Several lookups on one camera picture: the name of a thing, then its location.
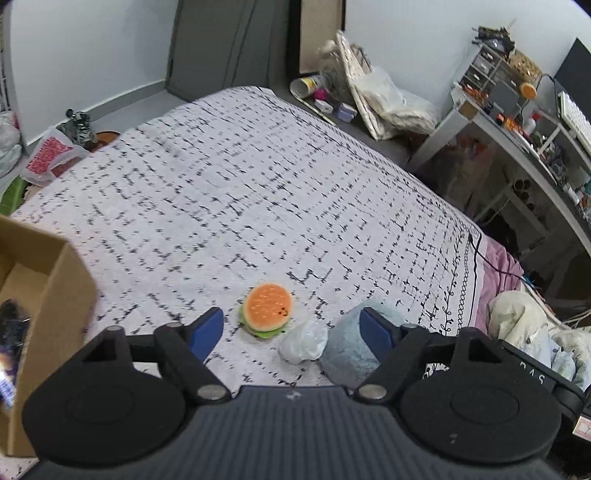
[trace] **keyboard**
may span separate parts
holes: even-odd
[[[566,92],[558,94],[560,98],[560,115],[565,124],[567,124],[577,134],[579,142],[583,148],[591,155],[591,124],[584,113],[579,109]]]

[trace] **red patterned bag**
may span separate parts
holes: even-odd
[[[84,148],[74,145],[63,133],[52,128],[39,140],[21,177],[34,185],[44,187],[56,179],[52,169],[75,158],[84,158],[88,154]]]

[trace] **black cable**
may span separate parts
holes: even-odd
[[[482,257],[482,259],[491,266],[491,268],[493,268],[494,270],[496,270],[499,273],[504,273],[505,275],[511,275],[512,277],[519,278],[523,283],[525,283],[527,285],[527,282],[523,279],[523,277],[521,275],[516,275],[516,274],[511,273],[511,272],[502,271],[499,268],[496,268],[491,262],[489,262],[489,260],[484,255],[482,255],[478,251],[478,249],[476,248],[476,245],[474,244],[474,239],[472,238],[472,234],[471,233],[468,234],[468,241],[470,242],[470,244],[471,244],[472,248],[474,249],[474,251],[478,255],[480,255]]]

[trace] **cardboard box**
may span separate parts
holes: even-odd
[[[0,408],[0,450],[35,456],[22,428],[29,395],[84,342],[96,284],[64,238],[0,216],[0,303],[15,300],[31,322],[18,367],[13,408]]]

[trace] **small drawer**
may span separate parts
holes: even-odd
[[[486,61],[482,56],[476,56],[475,60],[472,62],[472,65],[476,67],[476,69],[485,75],[490,75],[493,71],[493,66],[490,62]]]
[[[474,90],[477,91],[481,91],[482,87],[476,83],[474,80],[472,80],[468,75],[464,75],[460,81],[461,85],[468,85],[470,87],[472,87]]]
[[[470,65],[465,77],[468,78],[472,83],[474,83],[479,89],[481,89],[488,80],[486,75],[476,70],[473,65]]]
[[[482,45],[482,48],[480,49],[480,53],[479,55],[482,56],[482,58],[484,58],[487,62],[496,65],[497,63],[499,63],[501,61],[501,56],[495,52],[492,48],[486,46],[486,45]]]

